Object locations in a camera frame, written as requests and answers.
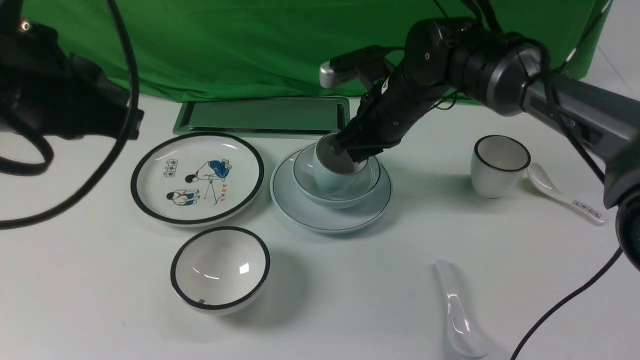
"label on spoon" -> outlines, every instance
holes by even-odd
[[[599,213],[597,210],[593,209],[591,206],[583,203],[583,202],[579,202],[578,200],[574,200],[572,202],[572,205],[575,206],[576,208],[579,208],[580,210],[585,211],[586,213],[588,213],[589,215],[591,215],[592,217],[595,217],[596,219],[600,219],[602,217],[602,214]]]

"white spoon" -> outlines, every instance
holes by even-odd
[[[540,164],[531,163],[531,165],[529,165],[529,169],[527,170],[527,174],[529,175],[531,184],[533,184],[533,186],[541,193],[552,199],[569,205],[572,209],[584,215],[587,219],[589,219],[596,225],[604,225],[607,222],[607,217],[603,213],[594,209],[592,206],[589,206],[577,199],[571,199],[565,196],[553,184],[553,182],[549,178],[549,175],[547,175],[547,172],[542,168],[542,166],[540,166]]]
[[[451,347],[465,357],[485,357],[487,341],[471,327],[467,313],[460,302],[460,287],[451,269],[444,260],[435,262],[435,269],[442,285],[442,295],[447,303],[447,338]]]

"white cup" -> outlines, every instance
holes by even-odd
[[[335,193],[353,184],[369,161],[354,163],[346,151],[336,155],[330,143],[334,136],[335,133],[323,136],[314,150],[314,180],[326,193]]]
[[[531,155],[520,142],[502,135],[489,135],[476,142],[471,158],[471,183],[483,197],[495,199],[516,185],[531,163]]]

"white plate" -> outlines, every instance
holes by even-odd
[[[300,152],[286,157],[271,176],[273,203],[289,220],[319,233],[344,234],[371,225],[384,214],[391,200],[393,184],[381,163],[380,180],[363,202],[352,208],[332,209],[312,202],[296,186],[292,168]]]
[[[138,163],[131,194],[142,211],[177,226],[214,224],[242,210],[264,177],[258,152],[221,133],[179,136]]]

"cartoon figure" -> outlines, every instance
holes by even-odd
[[[200,190],[175,190],[166,194],[167,200],[172,200],[178,206],[188,206],[196,204],[200,198]]]
[[[213,181],[220,180],[224,183],[230,171],[231,165],[229,164],[229,160],[212,160],[207,161],[204,165],[202,165],[202,167],[198,169],[195,174],[187,175],[184,180],[189,184],[194,183],[198,180],[207,180],[209,182],[209,185],[207,186],[207,191],[204,194],[204,199],[207,198],[209,190],[211,190],[211,192],[213,193],[215,204],[217,204],[222,196],[224,196],[224,194],[222,194],[220,197],[216,195],[216,190],[213,187]]]
[[[212,180],[222,180],[225,182],[225,179],[229,175],[229,171],[231,170],[231,165],[229,165],[229,160],[213,160],[208,161],[202,167],[196,171],[195,174],[187,175],[184,180],[191,184],[198,180],[208,180],[211,182]]]

